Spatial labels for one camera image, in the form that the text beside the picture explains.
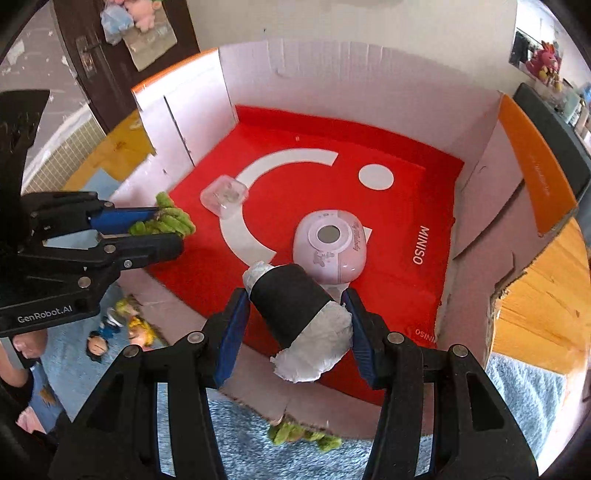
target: transparent plastic box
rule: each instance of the transparent plastic box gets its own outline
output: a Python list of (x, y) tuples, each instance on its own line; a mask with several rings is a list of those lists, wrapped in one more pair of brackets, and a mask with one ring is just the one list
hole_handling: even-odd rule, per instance
[(200, 195), (203, 206), (221, 219), (234, 215), (247, 198), (248, 187), (229, 175), (216, 178)]

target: cardboard box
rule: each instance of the cardboard box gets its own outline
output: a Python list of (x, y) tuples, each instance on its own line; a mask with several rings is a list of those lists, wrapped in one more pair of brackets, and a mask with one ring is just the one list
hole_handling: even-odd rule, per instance
[[(391, 48), (286, 40), (224, 46), (162, 72), (134, 93), (157, 155), (115, 193), (117, 206), (150, 205), (157, 192), (171, 190), (202, 159), (211, 159), (244, 118), (237, 106), (356, 122), (461, 160), (434, 334), (438, 348), (462, 343), (482, 365), (492, 343), (492, 302), (576, 208), (552, 152), (511, 98)], [(198, 181), (198, 172), (189, 178)], [(194, 197), (198, 201), (198, 190)], [(169, 340), (203, 323), (146, 272), (127, 272), (120, 284), (146, 304), (146, 316)], [(317, 382), (289, 384), (272, 373), (268, 355), (245, 345), (223, 392), (272, 422), (288, 415), (344, 437), (372, 438), (380, 411)]]

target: black cylinder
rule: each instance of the black cylinder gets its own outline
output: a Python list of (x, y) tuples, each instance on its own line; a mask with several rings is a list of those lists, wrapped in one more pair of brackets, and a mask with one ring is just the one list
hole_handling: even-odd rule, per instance
[(289, 348), (331, 300), (332, 297), (295, 263), (269, 270), (251, 291), (252, 304), (282, 348)]

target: green fuzzy toy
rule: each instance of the green fuzzy toy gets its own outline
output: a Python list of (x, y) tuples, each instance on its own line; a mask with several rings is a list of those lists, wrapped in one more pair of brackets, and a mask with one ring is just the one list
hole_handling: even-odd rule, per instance
[(279, 425), (270, 426), (267, 436), (273, 442), (273, 445), (281, 445), (285, 442), (297, 442), (298, 440), (316, 442), (319, 450), (324, 453), (339, 448), (343, 444), (343, 440), (338, 437), (333, 437), (322, 432), (312, 432), (297, 423), (291, 423), (285, 420), (282, 420)]
[(150, 235), (152, 233), (176, 233), (181, 238), (195, 233), (196, 228), (188, 214), (176, 208), (166, 192), (156, 195), (158, 211), (154, 218), (145, 222), (135, 222), (129, 229), (131, 235)]

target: door handle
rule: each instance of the door handle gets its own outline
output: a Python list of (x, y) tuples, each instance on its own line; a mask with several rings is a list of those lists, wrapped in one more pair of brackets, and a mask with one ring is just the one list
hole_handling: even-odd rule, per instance
[(89, 44), (85, 35), (76, 37), (76, 50), (78, 51), (78, 56), (82, 62), (86, 78), (90, 79), (96, 75), (96, 65), (95, 60), (92, 58), (92, 50), (100, 47), (102, 43), (103, 42), (99, 40), (93, 44)]

